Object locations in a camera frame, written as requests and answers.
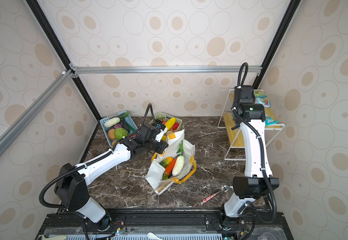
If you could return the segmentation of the orange-green papaya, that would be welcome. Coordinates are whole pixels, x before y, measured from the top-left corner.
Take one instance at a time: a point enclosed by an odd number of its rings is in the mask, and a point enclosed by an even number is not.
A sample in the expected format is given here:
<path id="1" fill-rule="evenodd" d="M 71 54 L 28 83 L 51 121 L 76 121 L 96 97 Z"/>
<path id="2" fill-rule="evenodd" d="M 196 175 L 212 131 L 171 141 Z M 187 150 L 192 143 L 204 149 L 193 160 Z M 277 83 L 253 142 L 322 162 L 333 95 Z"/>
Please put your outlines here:
<path id="1" fill-rule="evenodd" d="M 173 160 L 174 160 L 173 157 L 165 158 L 165 159 L 163 159 L 163 160 L 160 162 L 160 165 L 161 165 L 162 167 L 166 168 Z"/>

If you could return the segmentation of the orange-red carrot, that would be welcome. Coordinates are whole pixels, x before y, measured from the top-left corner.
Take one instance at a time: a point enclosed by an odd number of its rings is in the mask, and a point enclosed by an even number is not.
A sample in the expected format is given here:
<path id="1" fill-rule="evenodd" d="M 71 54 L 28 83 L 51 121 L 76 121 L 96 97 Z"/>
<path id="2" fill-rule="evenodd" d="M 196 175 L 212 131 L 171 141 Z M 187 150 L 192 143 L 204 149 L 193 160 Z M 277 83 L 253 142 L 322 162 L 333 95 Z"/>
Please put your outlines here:
<path id="1" fill-rule="evenodd" d="M 177 160 L 177 159 L 174 159 L 174 160 L 166 167 L 164 173 L 167 173 L 168 176 L 170 176 L 171 172 L 173 171 L 173 168 L 174 168 L 174 166 L 175 166 L 176 160 Z"/>

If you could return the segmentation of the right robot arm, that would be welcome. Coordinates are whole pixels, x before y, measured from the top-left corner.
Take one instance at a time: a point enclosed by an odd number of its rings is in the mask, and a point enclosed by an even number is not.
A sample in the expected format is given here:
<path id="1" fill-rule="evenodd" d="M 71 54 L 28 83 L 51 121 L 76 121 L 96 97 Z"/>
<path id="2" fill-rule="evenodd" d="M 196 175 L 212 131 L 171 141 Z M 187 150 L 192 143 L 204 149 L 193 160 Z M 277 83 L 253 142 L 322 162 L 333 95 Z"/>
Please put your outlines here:
<path id="1" fill-rule="evenodd" d="M 263 222 L 272 223 L 276 219 L 277 204 L 274 190 L 279 187 L 280 181 L 273 177 L 267 158 L 265 144 L 265 107 L 256 102 L 254 89 L 246 85 L 248 63 L 240 67 L 237 85 L 234 87 L 234 99 L 231 113 L 236 125 L 243 134 L 245 145 L 245 175 L 234 177 L 231 198 L 224 204 L 224 213 L 227 217 L 238 218 L 247 207 Z M 253 204 L 255 200 L 268 195 L 272 215 L 262 216 Z"/>

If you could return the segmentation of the white chinese cabbage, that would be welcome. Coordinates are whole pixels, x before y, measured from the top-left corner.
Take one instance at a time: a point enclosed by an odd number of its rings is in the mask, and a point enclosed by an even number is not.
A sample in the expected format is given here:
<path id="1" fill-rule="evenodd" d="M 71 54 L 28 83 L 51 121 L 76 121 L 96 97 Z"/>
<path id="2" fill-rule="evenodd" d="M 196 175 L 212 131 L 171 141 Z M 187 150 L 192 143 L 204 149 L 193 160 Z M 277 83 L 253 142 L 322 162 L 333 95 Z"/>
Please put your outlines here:
<path id="1" fill-rule="evenodd" d="M 177 153 L 179 154 L 178 157 L 176 158 L 176 162 L 175 162 L 175 165 L 174 165 L 174 168 L 172 170 L 172 176 L 173 177 L 177 177 L 180 172 L 182 171 L 183 169 L 183 166 L 184 166 L 184 150 L 183 150 L 183 142 L 181 142 L 179 144 L 179 149 L 177 151 Z"/>

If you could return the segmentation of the white grocery bag yellow handles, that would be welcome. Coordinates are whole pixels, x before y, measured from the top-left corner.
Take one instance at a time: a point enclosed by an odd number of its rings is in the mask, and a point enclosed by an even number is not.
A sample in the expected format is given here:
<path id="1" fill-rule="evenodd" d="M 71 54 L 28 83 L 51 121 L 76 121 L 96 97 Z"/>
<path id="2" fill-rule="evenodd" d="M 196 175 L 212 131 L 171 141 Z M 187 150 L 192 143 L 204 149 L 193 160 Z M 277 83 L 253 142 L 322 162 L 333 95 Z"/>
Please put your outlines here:
<path id="1" fill-rule="evenodd" d="M 154 154 L 145 176 L 157 195 L 173 184 L 186 182 L 197 169 L 195 145 L 185 139 L 185 130 L 170 134 L 167 143 L 163 154 Z"/>

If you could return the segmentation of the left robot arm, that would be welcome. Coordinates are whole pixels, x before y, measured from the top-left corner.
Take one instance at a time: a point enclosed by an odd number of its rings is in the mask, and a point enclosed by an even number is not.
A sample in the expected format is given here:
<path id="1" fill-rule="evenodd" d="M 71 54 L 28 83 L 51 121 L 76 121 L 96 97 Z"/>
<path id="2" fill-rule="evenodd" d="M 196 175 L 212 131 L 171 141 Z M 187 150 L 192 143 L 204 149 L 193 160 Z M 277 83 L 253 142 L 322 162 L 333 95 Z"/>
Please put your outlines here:
<path id="1" fill-rule="evenodd" d="M 88 185 L 108 170 L 139 154 L 147 151 L 162 154 L 169 146 L 162 139 L 169 128 L 157 120 L 153 122 L 153 125 L 141 123 L 133 133 L 116 140 L 107 152 L 89 161 L 75 166 L 64 165 L 59 176 L 41 190 L 40 204 L 47 208 L 78 213 L 97 224 L 101 231 L 106 229 L 111 216 L 89 195 Z"/>

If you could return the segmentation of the green cucumber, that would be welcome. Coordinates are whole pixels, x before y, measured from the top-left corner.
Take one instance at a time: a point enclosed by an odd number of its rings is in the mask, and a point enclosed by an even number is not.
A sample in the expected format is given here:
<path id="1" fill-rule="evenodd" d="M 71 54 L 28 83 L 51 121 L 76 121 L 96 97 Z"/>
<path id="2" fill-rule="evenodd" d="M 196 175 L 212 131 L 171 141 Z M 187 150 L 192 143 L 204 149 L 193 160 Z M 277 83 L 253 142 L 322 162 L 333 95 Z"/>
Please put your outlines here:
<path id="1" fill-rule="evenodd" d="M 164 173 L 164 174 L 163 174 L 162 180 L 164 181 L 164 180 L 167 180 L 168 178 L 169 178 L 168 174 L 167 174 L 167 173 Z"/>

